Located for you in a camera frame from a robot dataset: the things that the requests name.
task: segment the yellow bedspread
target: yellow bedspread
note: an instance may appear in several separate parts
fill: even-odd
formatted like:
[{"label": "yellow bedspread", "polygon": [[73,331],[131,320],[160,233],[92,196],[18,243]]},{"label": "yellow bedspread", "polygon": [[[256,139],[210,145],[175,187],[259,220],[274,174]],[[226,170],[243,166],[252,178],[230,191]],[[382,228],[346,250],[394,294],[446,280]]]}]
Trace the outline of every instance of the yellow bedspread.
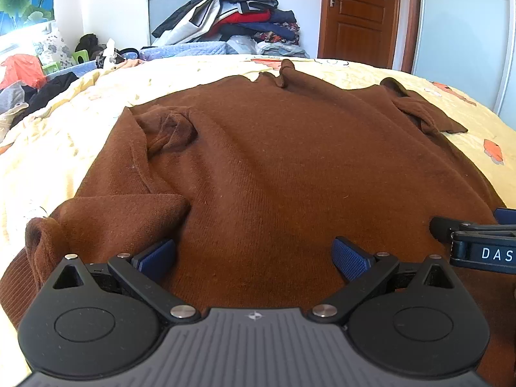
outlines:
[{"label": "yellow bedspread", "polygon": [[[46,108],[6,135],[0,155],[0,276],[24,245],[26,223],[73,197],[125,106],[208,84],[234,74],[254,80],[261,71],[278,74],[279,58],[204,55],[160,59],[114,72],[87,73]],[[467,134],[446,135],[491,181],[508,207],[516,208],[516,132],[494,113],[451,89],[409,74],[335,60],[292,59],[299,71],[342,89],[357,89],[394,77],[448,116]],[[0,310],[0,386],[21,381],[28,368],[14,328]]]}]

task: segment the orange flower print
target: orange flower print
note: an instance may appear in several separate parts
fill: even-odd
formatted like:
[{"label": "orange flower print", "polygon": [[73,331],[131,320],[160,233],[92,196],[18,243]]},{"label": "orange flower print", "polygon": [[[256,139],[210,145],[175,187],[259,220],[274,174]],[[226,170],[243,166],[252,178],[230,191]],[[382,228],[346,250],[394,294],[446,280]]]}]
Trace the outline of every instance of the orange flower print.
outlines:
[{"label": "orange flower print", "polygon": [[491,157],[493,163],[504,163],[504,156],[501,154],[501,148],[498,144],[495,144],[493,141],[484,140],[484,153]]},{"label": "orange flower print", "polygon": [[267,67],[275,69],[276,71],[279,71],[281,68],[281,60],[274,58],[254,58],[252,61],[254,61],[256,64],[266,65]]},{"label": "orange flower print", "polygon": [[452,94],[455,97],[458,97],[459,99],[464,100],[465,102],[468,102],[469,104],[473,104],[475,106],[477,105],[475,102],[472,102],[471,100],[466,99],[464,96],[461,96],[456,91],[452,90],[450,88],[450,86],[448,86],[448,85],[445,85],[445,84],[442,84],[442,83],[438,83],[437,81],[433,81],[432,84],[435,87],[438,87],[439,89],[441,89],[441,90],[443,90],[443,91],[445,91],[445,92],[447,92],[449,94]]}]

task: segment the blue blanket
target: blue blanket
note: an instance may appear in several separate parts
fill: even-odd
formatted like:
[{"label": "blue blanket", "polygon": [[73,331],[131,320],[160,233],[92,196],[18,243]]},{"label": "blue blanket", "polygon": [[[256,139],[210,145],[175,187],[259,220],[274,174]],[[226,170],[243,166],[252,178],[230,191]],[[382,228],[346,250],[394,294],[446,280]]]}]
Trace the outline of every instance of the blue blanket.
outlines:
[{"label": "blue blanket", "polygon": [[[159,48],[147,48],[140,51],[140,58],[144,61],[152,61],[159,58],[170,58],[171,56],[188,56],[188,55],[232,55],[236,51],[226,42],[190,42],[187,44],[176,44],[161,46]],[[135,53],[126,54],[128,59],[136,58]],[[49,80],[54,77],[74,73],[78,77],[96,69],[95,61],[88,61],[73,67],[60,69],[55,73],[49,74]]]}]

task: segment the green leaf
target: green leaf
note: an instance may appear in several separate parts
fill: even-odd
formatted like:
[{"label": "green leaf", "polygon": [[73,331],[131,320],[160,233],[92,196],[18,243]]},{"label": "green leaf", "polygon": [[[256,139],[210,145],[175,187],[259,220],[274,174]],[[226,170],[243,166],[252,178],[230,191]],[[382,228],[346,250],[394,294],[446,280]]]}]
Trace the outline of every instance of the green leaf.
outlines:
[{"label": "green leaf", "polygon": [[34,12],[32,13],[27,20],[30,20],[31,22],[39,22],[40,20],[43,20],[43,13],[42,12]]},{"label": "green leaf", "polygon": [[30,6],[32,0],[0,0],[0,11],[14,17],[18,14],[20,17]]},{"label": "green leaf", "polygon": [[22,20],[27,21],[30,19],[30,16],[33,13],[40,12],[42,14],[42,18],[45,18],[47,20],[54,20],[54,15],[51,11],[45,10],[42,7],[37,7],[35,5],[30,5],[27,7],[27,9],[23,12],[23,14],[20,16]]}]

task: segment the logo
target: logo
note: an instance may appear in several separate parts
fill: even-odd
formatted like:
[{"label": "logo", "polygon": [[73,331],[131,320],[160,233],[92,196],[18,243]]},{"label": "logo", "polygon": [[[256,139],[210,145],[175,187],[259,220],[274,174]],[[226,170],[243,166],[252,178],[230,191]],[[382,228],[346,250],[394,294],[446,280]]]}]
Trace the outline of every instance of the logo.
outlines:
[{"label": "logo", "polygon": [[247,317],[256,322],[256,320],[260,320],[263,317],[263,314],[258,311],[253,311],[252,313],[249,313]]}]

